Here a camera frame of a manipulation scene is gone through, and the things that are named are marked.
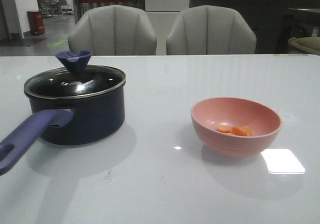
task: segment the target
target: glossy table surface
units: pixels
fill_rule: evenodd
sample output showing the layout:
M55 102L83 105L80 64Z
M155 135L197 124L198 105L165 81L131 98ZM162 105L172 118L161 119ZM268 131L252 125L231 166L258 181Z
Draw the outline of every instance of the glossy table surface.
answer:
M319 56L93 56L89 64L126 73L123 126L77 147L39 138L0 176L1 224L319 223ZM53 56L0 57L0 140L31 114L24 82L59 67ZM269 150L290 150L303 171L274 173L261 154L231 158L204 146L191 107L221 96L277 111L283 126Z

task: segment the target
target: pot handle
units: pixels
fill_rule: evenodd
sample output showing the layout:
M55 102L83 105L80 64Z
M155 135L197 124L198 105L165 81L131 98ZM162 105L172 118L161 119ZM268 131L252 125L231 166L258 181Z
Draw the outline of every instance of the pot handle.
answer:
M73 118L70 109L35 112L0 142L0 176L7 173L49 127L63 127Z

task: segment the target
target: glass lid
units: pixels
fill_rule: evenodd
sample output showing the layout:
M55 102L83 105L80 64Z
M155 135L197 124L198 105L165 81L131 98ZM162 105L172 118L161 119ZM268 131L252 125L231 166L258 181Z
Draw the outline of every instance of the glass lid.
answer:
M126 74L114 67L88 65L85 71L77 73L61 67L29 78L24 91L41 99L80 99L110 92L125 82Z

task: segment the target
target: saucepan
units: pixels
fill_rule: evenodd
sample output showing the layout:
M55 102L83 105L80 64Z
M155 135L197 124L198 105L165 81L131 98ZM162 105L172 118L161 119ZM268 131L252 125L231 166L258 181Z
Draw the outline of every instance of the saucepan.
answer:
M59 52L65 66L39 73L24 84L32 115L0 142L0 175L7 173L41 137L57 145L82 145L106 138L125 120L126 74L87 65L92 53Z

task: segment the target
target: gray chair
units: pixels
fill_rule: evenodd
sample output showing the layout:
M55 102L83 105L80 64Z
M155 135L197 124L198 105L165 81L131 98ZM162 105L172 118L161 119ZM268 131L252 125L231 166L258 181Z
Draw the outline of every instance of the gray chair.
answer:
M95 56L155 55L157 38L142 9L109 5L88 10L68 37L73 53Z
M256 35L234 9L202 5L177 14L167 55L254 54Z

